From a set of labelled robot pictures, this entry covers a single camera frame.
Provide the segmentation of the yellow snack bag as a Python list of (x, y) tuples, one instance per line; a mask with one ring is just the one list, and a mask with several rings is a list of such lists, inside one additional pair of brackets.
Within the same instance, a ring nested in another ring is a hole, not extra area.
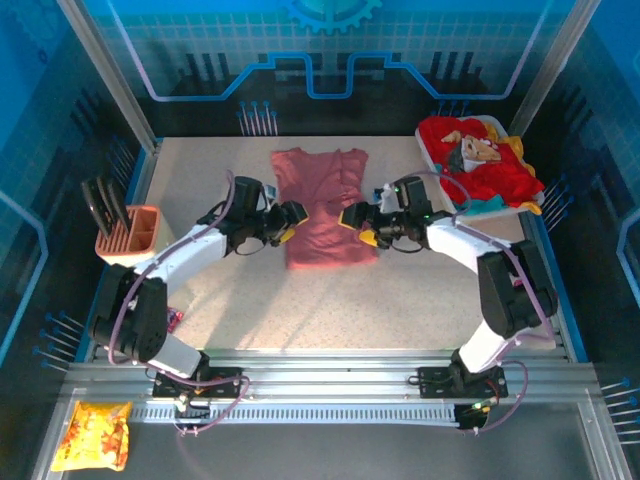
[(52, 472), (110, 469), (121, 472), (129, 457), (128, 419), (132, 402), (76, 401), (66, 433), (51, 466)]

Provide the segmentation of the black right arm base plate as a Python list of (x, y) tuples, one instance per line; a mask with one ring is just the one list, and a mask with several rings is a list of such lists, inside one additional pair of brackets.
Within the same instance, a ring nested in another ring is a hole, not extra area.
[(509, 395), (504, 370), (493, 367), (481, 373), (468, 373), (458, 365), (420, 367), (417, 385), (423, 399), (472, 399)]

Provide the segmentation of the black flat remote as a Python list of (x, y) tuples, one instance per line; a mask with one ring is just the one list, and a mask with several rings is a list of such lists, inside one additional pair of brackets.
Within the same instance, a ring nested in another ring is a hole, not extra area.
[(81, 183), (83, 198), (102, 235), (108, 238), (112, 232), (112, 220), (99, 191), (96, 179), (87, 179)]
[(126, 207), (122, 202), (121, 192), (116, 182), (111, 178), (99, 176), (97, 186), (106, 207), (111, 227), (115, 227), (118, 222), (125, 223)]
[(126, 232), (130, 232), (132, 222), (125, 204), (125, 199), (116, 181), (109, 179), (106, 186), (108, 205), (113, 211), (114, 218), (123, 225)]

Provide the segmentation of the aluminium rail frame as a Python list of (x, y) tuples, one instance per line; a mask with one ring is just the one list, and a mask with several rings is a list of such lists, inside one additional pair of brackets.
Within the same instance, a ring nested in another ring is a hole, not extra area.
[[(250, 379), (241, 403), (450, 404), (408, 383), (436, 355), (222, 355)], [(640, 480), (599, 389), (595, 369), (558, 357), (514, 357), (509, 395), (479, 433), (400, 424), (224, 424), (195, 438), (174, 424), (130, 422), (124, 471), (49, 468), (73, 404), (151, 396), (139, 367), (72, 366), (29, 480)]]

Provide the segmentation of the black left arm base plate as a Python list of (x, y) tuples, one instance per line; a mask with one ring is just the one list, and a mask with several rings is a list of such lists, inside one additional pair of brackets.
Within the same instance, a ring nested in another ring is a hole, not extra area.
[(239, 367), (211, 367), (200, 382), (216, 381), (214, 386), (195, 387), (178, 382), (157, 373), (153, 382), (152, 396), (155, 399), (177, 399), (184, 394), (189, 399), (235, 399), (240, 394)]

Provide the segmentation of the salmon plastic organizer holder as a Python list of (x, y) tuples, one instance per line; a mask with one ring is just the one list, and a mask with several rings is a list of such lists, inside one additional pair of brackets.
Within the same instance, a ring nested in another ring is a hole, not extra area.
[(175, 241), (162, 211), (153, 205), (127, 206), (131, 228), (118, 221), (109, 237), (98, 233), (95, 253), (107, 264), (134, 266), (151, 259)]

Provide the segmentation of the teal t-shirt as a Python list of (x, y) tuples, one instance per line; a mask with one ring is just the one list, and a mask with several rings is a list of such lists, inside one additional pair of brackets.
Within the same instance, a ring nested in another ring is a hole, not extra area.
[(495, 195), (488, 200), (472, 199), (466, 214), (469, 216), (478, 216), (501, 212), (507, 205), (500, 195)]

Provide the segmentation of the pink t-shirt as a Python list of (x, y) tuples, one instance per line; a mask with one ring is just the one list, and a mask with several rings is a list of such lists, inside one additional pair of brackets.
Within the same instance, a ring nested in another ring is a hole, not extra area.
[(376, 251), (359, 240), (357, 231), (339, 224), (344, 208), (364, 200), (361, 186), (368, 159), (361, 149), (308, 153), (297, 147), (271, 154), (280, 200), (296, 201), (308, 214), (285, 243), (288, 269), (377, 261)]

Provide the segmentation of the aluminium frame post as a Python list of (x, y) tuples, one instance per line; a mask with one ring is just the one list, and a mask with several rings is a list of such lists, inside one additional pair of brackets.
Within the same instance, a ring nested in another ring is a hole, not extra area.
[(575, 0), (507, 132), (523, 137), (566, 67), (602, 0)]
[(83, 0), (56, 0), (121, 114), (147, 154), (157, 150), (156, 135)]

